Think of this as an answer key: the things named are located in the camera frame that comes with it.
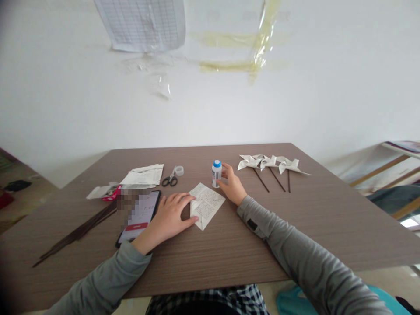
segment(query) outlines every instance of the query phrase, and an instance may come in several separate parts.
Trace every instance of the dark wooden stick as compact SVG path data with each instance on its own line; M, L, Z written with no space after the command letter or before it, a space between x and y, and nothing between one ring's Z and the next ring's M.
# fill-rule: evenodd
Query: dark wooden stick
M255 168L252 168L254 170L254 172L257 174L258 178L260 179L261 183L264 185L264 187L266 188L267 192L269 193L270 191L268 190L267 186L264 184L263 180L261 179L261 177L258 175L257 170Z
M101 211L99 211L96 215L94 215L93 218L89 219L90 223L86 226L86 228L83 230L83 232L81 232L78 237L76 238L77 240L80 240L80 238L85 235L86 233L88 233L93 227L94 225L101 220L107 213L109 213L110 211L114 210L115 207L117 205L117 201L113 200L109 205L107 205L104 209L102 209Z
M277 180L277 182L279 183L280 187L282 188L282 190L284 192L286 192L286 190L284 189L283 185L280 183L279 179L277 178L277 176L274 174L273 170L271 169L271 167L269 166L268 169L270 170L271 174L273 174L274 178Z
M47 255L42 255L43 257L32 266L32 268L35 268L37 265L39 265L40 263L42 263L44 260L46 260L48 257L58 253L60 250L62 250L64 247L66 247L68 244L62 243L60 246L56 247L55 249L49 251L49 253Z
M289 192L290 192L290 172L289 172L289 169L287 169L287 185L289 186Z
M100 219L98 222L96 222L89 230L87 230L86 232L84 232L83 234L79 235L79 237L77 238L77 240L81 240L82 237L84 237L91 229L93 229L95 226L99 225L100 223L102 223L103 221L105 221L106 219L108 219L110 216L112 216L115 212L117 212L117 209L114 209L113 211L111 211L111 213L106 214L102 219Z
M102 222L102 218L104 218L106 215L109 214L109 212L113 211L116 208L116 200L113 200L109 205L107 205L105 208L103 208L101 211L99 211L97 214L95 214L93 217L91 217L89 220L84 222L81 226L77 227L75 230L73 230L70 234L62 238L60 241L58 241L53 247L50 248L49 251L47 251L45 254L43 254L34 266L33 268L42 263L45 259L50 257L51 255L54 255L67 245L73 243L75 240L80 239L81 236L84 236L87 232L89 232L94 226L98 225L100 222Z

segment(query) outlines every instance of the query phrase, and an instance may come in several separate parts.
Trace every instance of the gray long-sleeve shirt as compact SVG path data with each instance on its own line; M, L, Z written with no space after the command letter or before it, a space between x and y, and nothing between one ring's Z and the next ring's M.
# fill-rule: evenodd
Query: gray long-sleeve shirt
M266 241L288 276L319 314L392 314L362 280L321 245L247 196L238 208L247 226ZM45 314L110 314L149 264L124 242Z

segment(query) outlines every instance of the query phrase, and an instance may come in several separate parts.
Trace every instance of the phone screen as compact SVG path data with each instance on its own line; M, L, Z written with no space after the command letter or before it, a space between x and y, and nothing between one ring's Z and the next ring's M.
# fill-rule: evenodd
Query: phone screen
M134 208L128 215L126 227L118 238L117 247L120 247L125 240L132 241L147 228L156 213L160 195L160 190L157 190L152 191L149 195L139 196Z

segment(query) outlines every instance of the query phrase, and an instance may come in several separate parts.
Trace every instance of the yellow tape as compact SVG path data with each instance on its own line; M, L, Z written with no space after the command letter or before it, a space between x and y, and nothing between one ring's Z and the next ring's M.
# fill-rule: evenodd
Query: yellow tape
M201 71L203 72L236 72L246 71L249 72L249 83L253 84L258 72L266 64L264 58L267 50L270 50L270 40L273 36L273 27L275 22L275 16L280 9L281 0L267 0L264 2L261 22L259 31L255 39L253 47L255 48L254 58L251 61L239 61L239 62L201 62Z
M225 32L188 33L189 36L199 41L201 45L216 48L255 48L258 49L259 43L256 41L256 34L239 34ZM290 34L276 33L271 38L274 46L283 45L290 38Z

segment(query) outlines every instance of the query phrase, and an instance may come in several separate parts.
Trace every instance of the grid paper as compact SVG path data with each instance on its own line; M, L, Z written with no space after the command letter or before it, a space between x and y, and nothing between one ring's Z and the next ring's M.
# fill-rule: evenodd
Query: grid paper
M95 0L112 47L129 52L176 49L185 40L183 0Z

